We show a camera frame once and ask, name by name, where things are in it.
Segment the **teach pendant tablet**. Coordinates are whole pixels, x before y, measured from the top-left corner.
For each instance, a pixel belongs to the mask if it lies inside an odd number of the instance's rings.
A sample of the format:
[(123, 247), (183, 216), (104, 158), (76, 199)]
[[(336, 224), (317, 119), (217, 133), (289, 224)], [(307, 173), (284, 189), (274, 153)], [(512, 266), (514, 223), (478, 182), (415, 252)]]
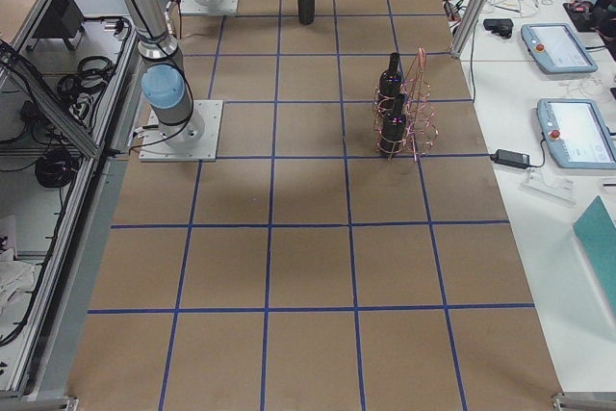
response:
[(546, 74), (589, 74), (598, 70), (586, 47), (566, 23), (533, 23), (521, 27), (532, 59)]
[(591, 99), (542, 98), (536, 114), (547, 148), (562, 168), (615, 168), (615, 145)]

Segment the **black power adapter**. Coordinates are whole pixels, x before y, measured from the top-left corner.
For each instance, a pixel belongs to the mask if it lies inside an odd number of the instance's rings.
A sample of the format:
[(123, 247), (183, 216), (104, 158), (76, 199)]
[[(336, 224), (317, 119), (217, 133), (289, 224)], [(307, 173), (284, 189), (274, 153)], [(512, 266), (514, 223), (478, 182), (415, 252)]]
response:
[(496, 165), (527, 169), (530, 167), (529, 156), (525, 153), (497, 149), (490, 155), (490, 160)]

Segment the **teal folder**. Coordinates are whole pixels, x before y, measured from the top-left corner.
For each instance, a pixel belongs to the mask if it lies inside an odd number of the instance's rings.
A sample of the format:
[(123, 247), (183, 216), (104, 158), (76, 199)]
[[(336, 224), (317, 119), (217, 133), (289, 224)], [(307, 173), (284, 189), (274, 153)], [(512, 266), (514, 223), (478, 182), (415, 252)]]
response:
[(614, 293), (615, 223), (599, 196), (574, 223), (574, 231), (603, 289)]

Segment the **white cloth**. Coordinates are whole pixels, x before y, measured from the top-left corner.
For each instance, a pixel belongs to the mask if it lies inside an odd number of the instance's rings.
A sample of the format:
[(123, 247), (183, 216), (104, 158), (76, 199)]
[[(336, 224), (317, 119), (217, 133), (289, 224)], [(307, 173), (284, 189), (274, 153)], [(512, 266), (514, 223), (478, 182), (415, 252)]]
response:
[(1, 219), (1, 312), (35, 287), (35, 266), (17, 259), (16, 217)]

